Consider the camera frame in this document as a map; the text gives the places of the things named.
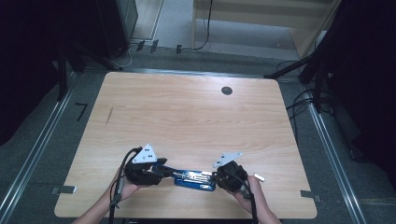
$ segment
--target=wooden desk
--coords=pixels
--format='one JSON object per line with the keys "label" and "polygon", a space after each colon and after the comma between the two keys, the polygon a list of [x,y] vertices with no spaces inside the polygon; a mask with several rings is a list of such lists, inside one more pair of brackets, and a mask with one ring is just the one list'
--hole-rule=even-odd
{"label": "wooden desk", "polygon": [[[224,86],[233,93],[221,92]],[[236,161],[265,177],[268,203],[281,218],[313,218],[313,199],[279,87],[274,80],[109,73],[94,105],[63,194],[58,217],[78,217],[105,191],[125,154],[151,143],[170,167],[215,171],[221,152],[242,151]],[[164,179],[120,204],[116,217],[251,218],[217,188],[185,189]]]}
{"label": "wooden desk", "polygon": [[[215,0],[211,20],[289,27],[301,58],[309,54],[320,33],[332,24],[341,0]],[[209,0],[194,0],[191,46],[195,43],[195,20],[207,19]]]}

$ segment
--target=scratch on table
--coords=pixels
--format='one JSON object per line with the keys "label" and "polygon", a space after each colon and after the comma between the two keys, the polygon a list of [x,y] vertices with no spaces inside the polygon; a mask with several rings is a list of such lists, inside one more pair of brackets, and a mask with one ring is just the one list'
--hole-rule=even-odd
{"label": "scratch on table", "polygon": [[106,121],[106,126],[107,126],[107,124],[108,124],[108,121],[110,120],[110,118],[111,118],[111,114],[113,113],[113,106],[111,106],[111,109],[110,109],[110,112],[108,113],[108,117],[107,117],[107,121]]}

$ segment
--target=gray carpet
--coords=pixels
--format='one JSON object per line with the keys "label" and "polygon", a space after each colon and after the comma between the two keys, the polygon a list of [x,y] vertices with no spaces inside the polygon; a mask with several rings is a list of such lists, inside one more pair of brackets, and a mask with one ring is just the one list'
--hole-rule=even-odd
{"label": "gray carpet", "polygon": [[[149,53],[149,48],[135,52],[131,50],[133,60],[124,71],[136,68],[165,69],[179,71],[199,71],[232,73],[235,77],[262,78],[262,74],[275,72],[282,61],[226,55],[208,52],[183,51],[176,55],[175,49],[157,49]],[[128,63],[127,55],[117,60],[118,63]],[[78,84],[59,120],[58,126],[50,138],[41,159],[21,196],[8,223],[70,223],[73,218],[59,218],[53,213],[58,196],[51,195],[53,187],[64,183],[68,169],[78,148],[85,125],[90,116],[97,93],[105,77],[106,71],[102,65],[87,60],[86,71],[81,74]],[[294,98],[303,91],[297,82],[298,71],[293,71],[279,80],[285,105],[291,105]],[[37,138],[45,119],[50,115],[57,97],[55,87],[41,102],[40,106],[22,124],[15,136],[0,147],[1,182],[0,193],[4,196],[6,188],[18,173],[29,149]],[[78,117],[81,107],[75,103],[88,104],[88,108]],[[384,174],[371,163],[356,163],[348,157],[347,145],[338,130],[336,121],[331,116],[326,117],[329,132],[334,139],[340,158],[343,161],[348,176],[359,198],[395,198],[395,193]],[[285,219],[283,223],[352,223],[343,196],[332,173],[317,129],[308,110],[297,117],[299,133],[299,149],[309,184],[314,194],[320,195],[322,202],[317,203],[318,216],[315,219]],[[396,215],[391,205],[364,205],[364,213],[369,223],[394,223]],[[202,220],[189,223],[204,223]],[[174,223],[175,220],[140,220],[139,223]],[[217,220],[216,223],[230,223]]]}

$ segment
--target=light wood tabletop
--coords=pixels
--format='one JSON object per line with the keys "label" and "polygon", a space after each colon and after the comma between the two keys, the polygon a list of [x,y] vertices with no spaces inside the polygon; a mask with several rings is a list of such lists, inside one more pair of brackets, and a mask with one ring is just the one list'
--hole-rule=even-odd
{"label": "light wood tabletop", "polygon": [[[223,94],[230,87],[233,93]],[[65,180],[77,186],[61,194],[58,217],[79,217],[102,195],[133,147],[150,143],[166,165],[186,170],[212,168],[222,152],[262,183],[279,218],[314,218],[314,200],[276,81],[109,73],[98,94],[78,151]],[[213,192],[176,187],[173,178],[139,190],[120,203],[116,217],[251,218],[223,189]]]}

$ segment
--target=round black hole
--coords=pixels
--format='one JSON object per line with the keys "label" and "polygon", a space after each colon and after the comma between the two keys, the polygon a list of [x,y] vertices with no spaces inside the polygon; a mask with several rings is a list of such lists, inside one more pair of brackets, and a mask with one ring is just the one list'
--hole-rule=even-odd
{"label": "round black hole", "polygon": [[221,92],[225,95],[231,95],[231,93],[233,93],[233,89],[231,89],[230,87],[223,87],[221,88]]}

